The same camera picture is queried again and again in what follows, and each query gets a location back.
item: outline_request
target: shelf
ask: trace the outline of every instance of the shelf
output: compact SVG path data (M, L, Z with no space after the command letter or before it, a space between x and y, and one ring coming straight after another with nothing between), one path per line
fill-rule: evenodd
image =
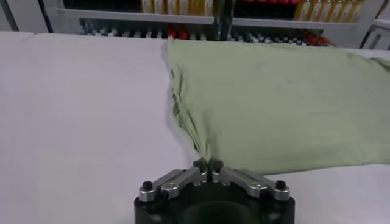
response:
M355 23L322 23L311 21L289 21L272 19L243 19L233 18L234 26L258 26L258 27L279 27L295 29L343 29L343 27L357 26Z
M390 29L390 20L386 19L376 19L373 22L373 25L381 27L383 29Z
M192 23L192 24L213 24L214 17L206 16L185 16L185 15L161 15L147 13L111 12L95 10L77 10L57 8L57 12L70 18L85 19L113 19L126 21L149 21L165 23Z

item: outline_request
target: green towel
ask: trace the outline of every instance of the green towel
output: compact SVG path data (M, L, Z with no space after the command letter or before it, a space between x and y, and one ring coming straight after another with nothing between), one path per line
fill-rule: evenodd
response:
M329 47L168 40L174 116L263 174L390 163L390 63Z

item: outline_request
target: shelf rack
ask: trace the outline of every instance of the shelf rack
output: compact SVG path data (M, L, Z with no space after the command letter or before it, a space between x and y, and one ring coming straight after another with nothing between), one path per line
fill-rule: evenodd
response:
M132 12L111 12L96 10L78 10L57 8L59 14L65 18L85 18L85 19L112 19L124 21L146 21L163 23L191 23L191 24L213 24L214 17L207 16L182 16L182 15L162 15Z
M75 33L80 30L79 20L82 18L213 25L215 29L219 30L218 34L222 37L220 40L227 36L232 26L319 29L324 31L323 35L328 37L332 43L349 48L359 48L371 26L375 23L381 23L381 21L376 21L375 18L384 0L366 3L361 9L358 23L355 24L234 18L235 1L223 1L225 7L223 7L224 13L221 17L203 17L66 9L63 0L43 0L54 32L60 33Z
M322 23L311 21L288 21L280 19L246 19L233 18L233 26L257 26L257 27L278 27L295 29L345 29L356 27L356 23Z

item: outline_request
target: table surface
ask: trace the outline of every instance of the table surface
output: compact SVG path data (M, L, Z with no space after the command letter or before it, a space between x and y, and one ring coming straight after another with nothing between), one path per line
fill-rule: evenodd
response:
M0 52L0 223L133 223L141 183L198 158L171 116L165 44L42 34ZM296 223L363 224L389 223L389 174L376 164L270 178L292 189Z

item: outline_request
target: bolt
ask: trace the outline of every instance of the bolt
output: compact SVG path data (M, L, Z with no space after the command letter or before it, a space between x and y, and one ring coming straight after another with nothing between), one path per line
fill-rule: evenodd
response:
M251 186L255 189L261 189L262 187L264 187L261 183L259 182L252 182Z
M150 191L153 188L153 183L151 181L145 181L142 183L142 189L145 191Z
M164 187L173 190L173 189L177 188L177 185L175 183L170 182L170 183L165 183Z
M285 190L286 189L286 182L284 182L282 180L278 180L275 183L275 187L277 190Z

